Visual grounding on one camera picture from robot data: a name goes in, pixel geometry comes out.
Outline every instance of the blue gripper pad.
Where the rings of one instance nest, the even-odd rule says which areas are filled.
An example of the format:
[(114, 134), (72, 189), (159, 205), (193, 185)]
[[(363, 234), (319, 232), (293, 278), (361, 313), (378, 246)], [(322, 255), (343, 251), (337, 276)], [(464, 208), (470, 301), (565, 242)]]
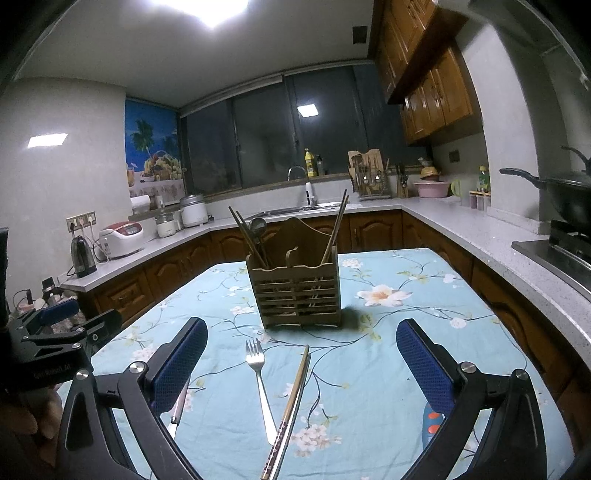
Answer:
[(54, 306), (39, 311), (39, 325), (55, 325), (66, 318), (75, 315), (80, 310), (78, 302), (74, 299), (62, 301)]
[(207, 345), (207, 325), (192, 317), (170, 343), (148, 361), (148, 404), (155, 414), (170, 411)]
[(431, 408), (448, 416), (454, 406), (454, 385), (434, 355), (436, 345), (413, 319), (400, 322), (396, 344)]

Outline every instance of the ceiling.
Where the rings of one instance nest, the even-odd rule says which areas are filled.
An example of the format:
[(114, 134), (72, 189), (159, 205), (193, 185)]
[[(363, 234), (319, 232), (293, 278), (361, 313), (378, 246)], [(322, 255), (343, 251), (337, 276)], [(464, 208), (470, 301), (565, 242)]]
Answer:
[(125, 87), (180, 108), (271, 73), (363, 59), (352, 27), (371, 29), (373, 0), (250, 0), (210, 29), (150, 0), (79, 0), (18, 77), (68, 77)]

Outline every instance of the yellow bottle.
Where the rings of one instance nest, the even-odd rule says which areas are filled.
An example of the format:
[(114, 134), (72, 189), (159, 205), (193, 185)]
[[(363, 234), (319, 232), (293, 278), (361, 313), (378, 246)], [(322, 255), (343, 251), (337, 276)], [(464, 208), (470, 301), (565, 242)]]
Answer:
[(312, 155), (310, 153), (310, 150), (308, 150), (307, 148), (306, 148), (306, 156), (304, 159), (306, 161), (306, 170), (308, 171), (308, 176), (315, 177), (316, 171), (314, 170), (314, 155)]

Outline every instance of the ceiling light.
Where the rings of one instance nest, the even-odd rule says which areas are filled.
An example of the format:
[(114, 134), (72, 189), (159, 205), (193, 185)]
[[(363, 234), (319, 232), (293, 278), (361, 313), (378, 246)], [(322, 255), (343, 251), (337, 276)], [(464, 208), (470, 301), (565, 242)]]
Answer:
[(51, 134), (51, 135), (39, 135), (38, 137), (31, 137), (27, 148), (32, 147), (54, 147), (61, 145), (68, 134)]
[(248, 0), (153, 0), (189, 15), (194, 15), (209, 28), (216, 27), (228, 18), (246, 10)]
[(318, 109), (316, 108), (316, 105), (314, 105), (313, 103), (309, 105), (299, 106), (297, 109), (303, 117), (318, 115)]

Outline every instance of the sink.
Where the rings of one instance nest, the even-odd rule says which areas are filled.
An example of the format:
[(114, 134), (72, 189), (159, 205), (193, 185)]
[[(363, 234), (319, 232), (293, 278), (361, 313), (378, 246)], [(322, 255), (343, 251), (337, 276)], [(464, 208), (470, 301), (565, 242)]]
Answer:
[(252, 220), (256, 217), (274, 217), (279, 215), (289, 215), (290, 213), (299, 213), (299, 212), (309, 212), (311, 210), (334, 210), (340, 206), (340, 202), (332, 202), (332, 203), (320, 203), (315, 207), (311, 206), (304, 206), (304, 207), (288, 207), (288, 208), (278, 208), (274, 210), (265, 210), (263, 212), (255, 213), (250, 217), (246, 218), (245, 221)]

